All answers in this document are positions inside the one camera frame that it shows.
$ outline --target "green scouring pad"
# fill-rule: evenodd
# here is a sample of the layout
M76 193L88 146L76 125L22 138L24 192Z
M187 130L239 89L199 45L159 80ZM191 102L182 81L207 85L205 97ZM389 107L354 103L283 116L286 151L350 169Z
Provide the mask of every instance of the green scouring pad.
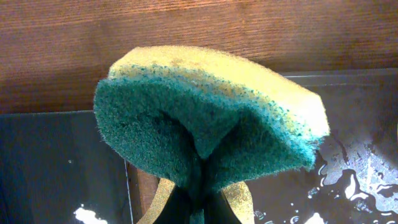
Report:
M106 143L193 201L242 180L311 169L329 134L317 94L199 47L133 49L98 83L94 111Z

